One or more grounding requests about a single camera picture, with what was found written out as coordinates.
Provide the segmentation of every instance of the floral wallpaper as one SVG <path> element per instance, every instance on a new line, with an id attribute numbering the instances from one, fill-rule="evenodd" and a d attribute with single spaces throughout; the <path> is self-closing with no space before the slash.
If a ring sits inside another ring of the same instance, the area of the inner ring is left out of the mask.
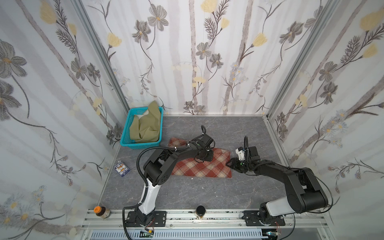
<path id="1" fill-rule="evenodd" d="M 339 240 L 382 238 L 383 53 L 383 2 L 341 1 L 268 116 L 292 165 L 330 187 L 324 216 Z"/>
<path id="2" fill-rule="evenodd" d="M 73 6 L 0 3 L 0 231 L 75 239 L 126 113 Z"/>
<path id="3" fill-rule="evenodd" d="M 266 114 L 324 0 L 82 0 L 131 107 Z"/>

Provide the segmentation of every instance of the checkered pattern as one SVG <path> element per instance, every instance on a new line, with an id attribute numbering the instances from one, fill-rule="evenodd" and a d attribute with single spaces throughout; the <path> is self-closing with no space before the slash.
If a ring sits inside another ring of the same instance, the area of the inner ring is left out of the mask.
<path id="1" fill-rule="evenodd" d="M 187 141 L 172 137 L 169 140 L 168 146 L 178 147 L 186 144 Z M 193 158 L 188 158 L 176 164 L 172 171 L 172 175 L 232 178 L 231 169 L 225 165 L 229 159 L 230 151 L 214 148 L 214 157 L 211 162 L 197 163 Z"/>

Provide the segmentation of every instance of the green cloth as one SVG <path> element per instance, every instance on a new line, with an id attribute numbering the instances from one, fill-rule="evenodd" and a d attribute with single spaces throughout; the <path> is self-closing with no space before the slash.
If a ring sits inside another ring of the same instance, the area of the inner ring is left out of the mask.
<path id="1" fill-rule="evenodd" d="M 148 106 L 148 114 L 140 119 L 133 116 L 133 122 L 129 127 L 129 137 L 137 143 L 157 142 L 160 135 L 161 113 L 157 103 L 151 102 Z"/>

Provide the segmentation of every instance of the gray tabletop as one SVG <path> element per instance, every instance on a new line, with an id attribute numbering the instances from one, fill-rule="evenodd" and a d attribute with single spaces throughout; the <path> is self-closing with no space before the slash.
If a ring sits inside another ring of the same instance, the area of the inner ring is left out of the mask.
<path id="1" fill-rule="evenodd" d="M 243 145 L 244 136 L 249 146 L 256 146 L 261 159 L 280 163 L 276 149 L 268 134 L 262 117 L 164 117 L 162 146 L 167 146 L 171 137 L 185 140 L 201 134 L 204 125 L 216 147 L 231 151 Z M 136 170 L 136 158 L 142 149 L 121 147 L 116 161 L 123 161 L 131 171 L 121 177 L 112 170 L 106 183 L 101 205 L 110 209 L 139 202 L 144 182 Z M 141 159 L 145 163 L 150 153 Z M 259 208 L 263 202 L 285 196 L 284 185 L 265 176 L 247 176 L 232 170 L 232 178 L 187 177 L 172 175 L 160 188 L 156 199 L 157 209 L 250 209 Z"/>

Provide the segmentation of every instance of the turquoise basket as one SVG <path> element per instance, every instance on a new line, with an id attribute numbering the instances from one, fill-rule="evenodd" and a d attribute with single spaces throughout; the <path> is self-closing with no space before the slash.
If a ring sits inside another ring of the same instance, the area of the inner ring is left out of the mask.
<path id="1" fill-rule="evenodd" d="M 135 143 L 135 141 L 131 140 L 129 137 L 129 127 L 133 122 L 133 116 L 142 115 L 145 111 L 147 111 L 147 109 L 148 107 L 142 107 L 142 108 L 132 108 L 129 110 L 127 121 L 125 121 L 124 130 L 121 135 L 121 140 L 120 140 L 121 146 L 129 147 L 132 149 L 143 149 L 143 148 L 149 148 L 149 147 L 156 147 L 160 145 L 161 134 L 163 129 L 163 112 L 164 112 L 164 109 L 162 107 L 159 107 L 159 110 L 161 113 L 161 119 L 160 119 L 160 135 L 159 135 L 159 140 L 157 142 Z"/>

